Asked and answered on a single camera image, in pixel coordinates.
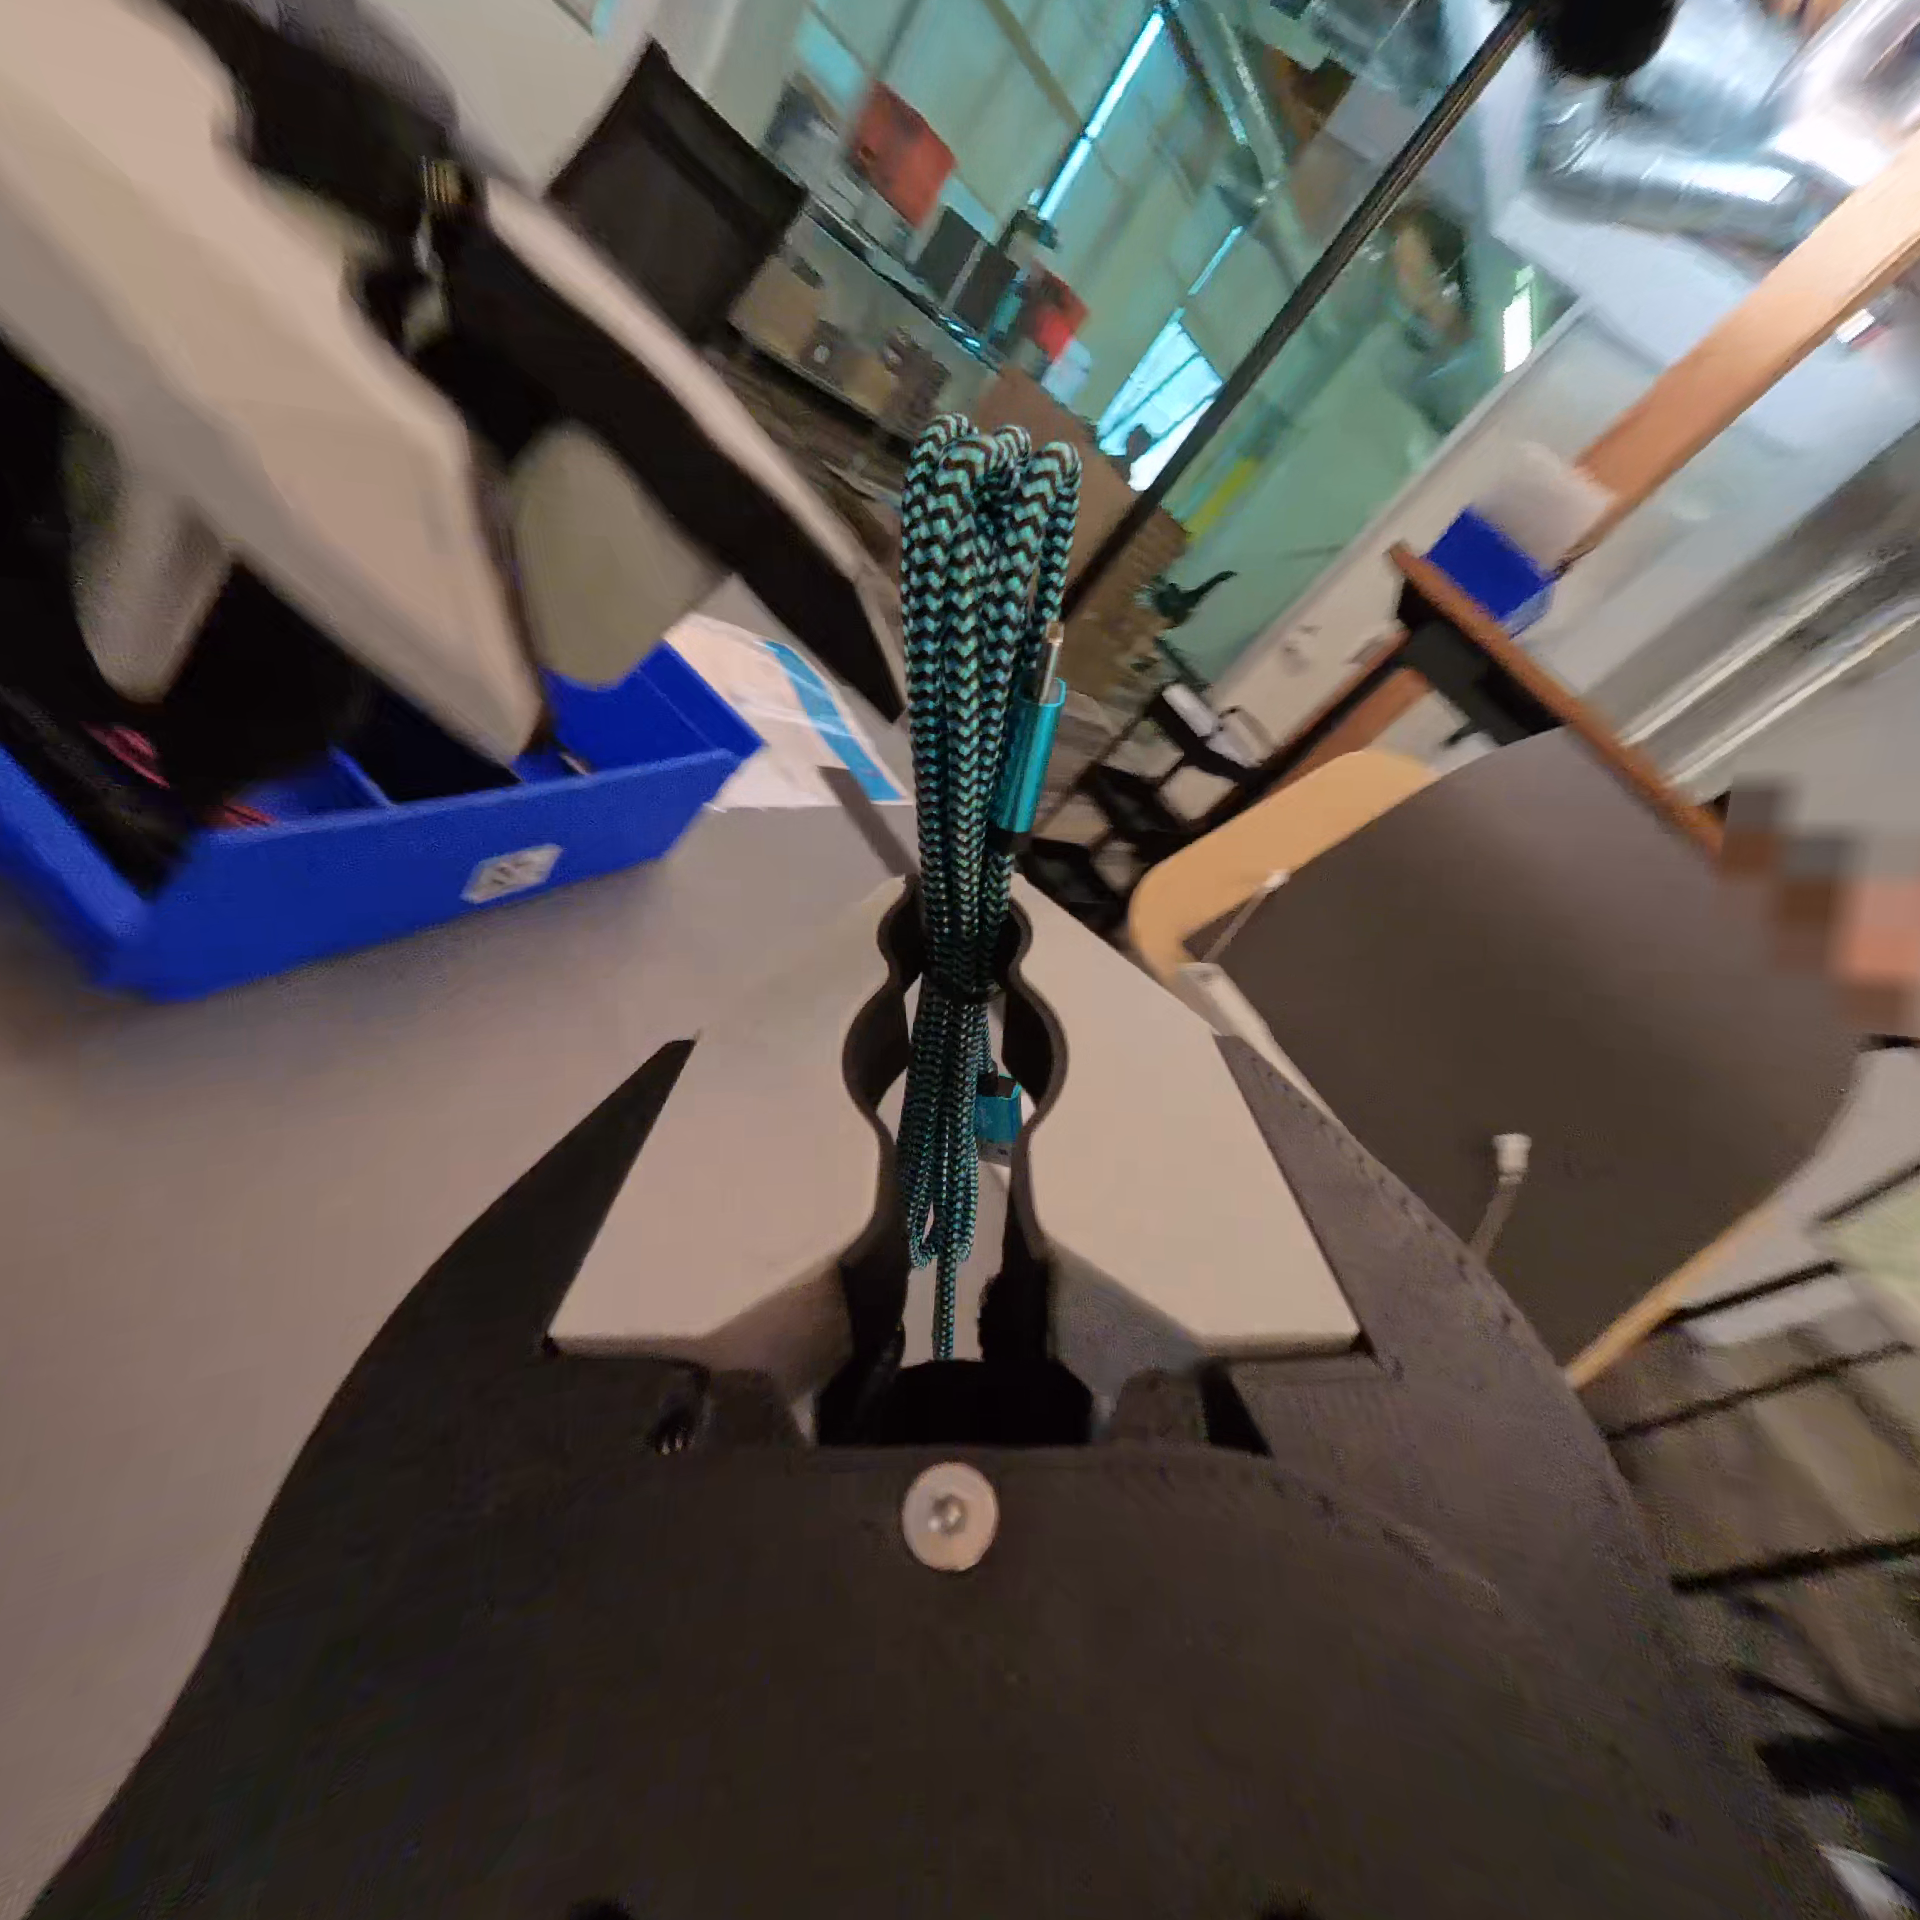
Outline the black mesh office chair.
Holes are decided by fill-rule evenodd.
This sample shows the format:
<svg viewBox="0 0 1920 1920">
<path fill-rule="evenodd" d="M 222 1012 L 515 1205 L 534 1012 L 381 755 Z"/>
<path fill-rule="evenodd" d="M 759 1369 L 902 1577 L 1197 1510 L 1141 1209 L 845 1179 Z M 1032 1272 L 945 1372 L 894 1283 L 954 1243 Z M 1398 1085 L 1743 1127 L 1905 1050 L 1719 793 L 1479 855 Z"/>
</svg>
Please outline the black mesh office chair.
<svg viewBox="0 0 1920 1920">
<path fill-rule="evenodd" d="M 655 38 L 543 197 L 699 347 L 810 198 Z"/>
</svg>

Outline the silver ceiling duct pipes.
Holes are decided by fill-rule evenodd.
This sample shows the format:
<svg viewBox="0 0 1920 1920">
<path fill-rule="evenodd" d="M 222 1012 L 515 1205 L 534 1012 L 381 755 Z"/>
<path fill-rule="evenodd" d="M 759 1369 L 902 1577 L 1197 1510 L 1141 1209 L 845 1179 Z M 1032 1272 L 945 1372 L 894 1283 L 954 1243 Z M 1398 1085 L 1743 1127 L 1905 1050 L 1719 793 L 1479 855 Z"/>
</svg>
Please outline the silver ceiling duct pipes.
<svg viewBox="0 0 1920 1920">
<path fill-rule="evenodd" d="M 1570 218 L 1784 258 L 1918 138 L 1910 0 L 1562 5 L 1529 184 Z"/>
</svg>

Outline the printed paper sheet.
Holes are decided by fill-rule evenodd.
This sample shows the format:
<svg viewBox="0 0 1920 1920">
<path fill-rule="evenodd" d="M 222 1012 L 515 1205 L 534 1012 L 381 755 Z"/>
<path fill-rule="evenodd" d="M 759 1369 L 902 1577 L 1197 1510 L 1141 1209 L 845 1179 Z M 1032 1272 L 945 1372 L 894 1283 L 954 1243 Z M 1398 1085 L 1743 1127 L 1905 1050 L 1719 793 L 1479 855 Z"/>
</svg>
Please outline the printed paper sheet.
<svg viewBox="0 0 1920 1920">
<path fill-rule="evenodd" d="M 677 620 L 665 646 L 759 737 L 712 813 L 820 810 L 833 805 L 833 774 L 872 805 L 908 805 L 849 699 L 794 646 L 705 615 Z"/>
</svg>

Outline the wooden board with dark panel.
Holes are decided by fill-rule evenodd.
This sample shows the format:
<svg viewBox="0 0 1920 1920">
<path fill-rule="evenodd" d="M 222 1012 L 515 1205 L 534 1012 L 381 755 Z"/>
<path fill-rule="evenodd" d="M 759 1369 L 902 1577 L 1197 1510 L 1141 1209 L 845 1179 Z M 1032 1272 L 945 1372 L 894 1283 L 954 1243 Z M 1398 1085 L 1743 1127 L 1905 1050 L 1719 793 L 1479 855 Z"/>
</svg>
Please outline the wooden board with dark panel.
<svg viewBox="0 0 1920 1920">
<path fill-rule="evenodd" d="M 1141 869 L 1572 1385 L 1634 1352 L 1842 1123 L 1862 1046 L 1747 882 L 1570 729 L 1443 779 L 1352 749 Z"/>
</svg>

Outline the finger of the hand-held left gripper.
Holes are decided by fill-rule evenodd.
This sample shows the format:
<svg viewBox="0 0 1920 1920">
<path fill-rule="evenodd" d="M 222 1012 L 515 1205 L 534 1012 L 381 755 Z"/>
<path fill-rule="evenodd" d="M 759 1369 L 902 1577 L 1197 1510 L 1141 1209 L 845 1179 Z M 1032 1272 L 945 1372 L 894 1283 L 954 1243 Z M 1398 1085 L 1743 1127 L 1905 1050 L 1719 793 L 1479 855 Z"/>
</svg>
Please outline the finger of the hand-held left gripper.
<svg viewBox="0 0 1920 1920">
<path fill-rule="evenodd" d="M 543 198 L 451 218 L 451 402 L 492 467 L 538 660 L 610 689 L 725 580 L 902 717 L 894 595 L 728 376 Z"/>
<path fill-rule="evenodd" d="M 3 338 L 280 599 L 492 759 L 543 686 L 469 423 L 239 157 L 198 35 L 3 35 Z"/>
</svg>

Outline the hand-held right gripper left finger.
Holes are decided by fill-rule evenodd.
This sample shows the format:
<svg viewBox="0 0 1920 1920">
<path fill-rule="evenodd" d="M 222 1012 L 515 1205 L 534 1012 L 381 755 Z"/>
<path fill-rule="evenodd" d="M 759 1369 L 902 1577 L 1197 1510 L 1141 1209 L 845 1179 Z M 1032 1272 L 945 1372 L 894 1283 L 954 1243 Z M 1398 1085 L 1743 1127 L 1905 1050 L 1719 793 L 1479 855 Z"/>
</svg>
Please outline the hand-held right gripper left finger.
<svg viewBox="0 0 1920 1920">
<path fill-rule="evenodd" d="M 877 1219 L 880 1139 L 845 1046 L 888 983 L 880 923 L 902 895 L 859 896 L 699 1029 L 552 1319 L 563 1357 L 712 1372 L 835 1372 L 852 1357 L 835 1272 Z"/>
</svg>

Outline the wooden desk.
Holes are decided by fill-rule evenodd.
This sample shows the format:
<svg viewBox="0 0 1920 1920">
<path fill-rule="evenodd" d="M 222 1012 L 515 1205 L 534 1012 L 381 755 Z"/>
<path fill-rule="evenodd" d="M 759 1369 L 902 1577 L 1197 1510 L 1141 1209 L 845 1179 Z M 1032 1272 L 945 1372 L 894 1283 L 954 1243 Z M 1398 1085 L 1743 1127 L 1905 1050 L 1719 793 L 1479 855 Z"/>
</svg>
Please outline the wooden desk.
<svg viewBox="0 0 1920 1920">
<path fill-rule="evenodd" d="M 1484 660 L 1504 692 L 1519 692 L 1553 723 L 1581 737 L 1614 779 L 1622 779 L 1671 830 L 1691 834 L 1709 858 L 1719 858 L 1725 822 L 1684 799 L 1679 786 L 1633 742 L 1619 737 L 1602 710 L 1579 699 L 1564 682 L 1553 677 L 1518 637 L 1507 637 L 1494 615 L 1471 599 L 1458 580 L 1448 580 L 1429 557 L 1405 543 L 1389 548 L 1391 568 L 1400 575 L 1400 610 L 1415 610 L 1415 633 L 1455 637 L 1467 657 Z"/>
</svg>

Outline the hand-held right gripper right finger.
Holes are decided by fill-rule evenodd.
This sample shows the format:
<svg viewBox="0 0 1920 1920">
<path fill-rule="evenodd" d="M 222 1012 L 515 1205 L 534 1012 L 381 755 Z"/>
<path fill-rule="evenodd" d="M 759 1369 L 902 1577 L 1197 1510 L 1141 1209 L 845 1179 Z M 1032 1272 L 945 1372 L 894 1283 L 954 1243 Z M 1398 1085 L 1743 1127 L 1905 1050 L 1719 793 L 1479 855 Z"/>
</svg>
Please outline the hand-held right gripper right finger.
<svg viewBox="0 0 1920 1920">
<path fill-rule="evenodd" d="M 1358 1310 L 1213 1028 L 1063 907 L 1019 910 L 1019 978 L 1063 1042 L 1025 1127 L 1063 1364 L 1347 1357 Z"/>
</svg>

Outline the white tablet stand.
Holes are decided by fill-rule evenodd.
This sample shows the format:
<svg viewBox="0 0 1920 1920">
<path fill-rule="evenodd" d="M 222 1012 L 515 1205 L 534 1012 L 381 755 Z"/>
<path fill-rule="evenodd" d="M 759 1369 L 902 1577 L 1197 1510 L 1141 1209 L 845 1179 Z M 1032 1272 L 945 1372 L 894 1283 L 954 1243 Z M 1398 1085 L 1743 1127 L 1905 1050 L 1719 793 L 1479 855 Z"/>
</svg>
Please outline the white tablet stand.
<svg viewBox="0 0 1920 1920">
<path fill-rule="evenodd" d="M 1173 996 L 1197 1019 L 1204 1019 L 1213 1035 L 1248 1046 L 1268 1064 L 1284 1064 L 1262 1012 L 1248 1005 L 1248 996 L 1213 959 L 1183 965 L 1173 978 Z"/>
</svg>

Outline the blue plastic bin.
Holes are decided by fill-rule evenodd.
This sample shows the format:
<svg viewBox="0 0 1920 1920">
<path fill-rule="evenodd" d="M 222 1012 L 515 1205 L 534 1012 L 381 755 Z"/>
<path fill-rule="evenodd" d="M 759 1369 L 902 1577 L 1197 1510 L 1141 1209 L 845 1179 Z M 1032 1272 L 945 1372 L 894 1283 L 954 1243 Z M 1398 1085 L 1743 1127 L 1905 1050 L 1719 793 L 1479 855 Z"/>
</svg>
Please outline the blue plastic bin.
<svg viewBox="0 0 1920 1920">
<path fill-rule="evenodd" d="M 1432 543 L 1429 565 L 1513 637 L 1524 637 L 1553 610 L 1555 575 L 1484 509 L 1458 509 Z"/>
<path fill-rule="evenodd" d="M 254 822 L 114 830 L 3 755 L 0 849 L 79 975 L 134 998 L 203 998 L 302 965 L 645 867 L 759 749 L 759 733 L 671 647 L 619 686 L 543 669 L 552 737 L 510 765 L 389 699 L 239 805 Z"/>
</svg>

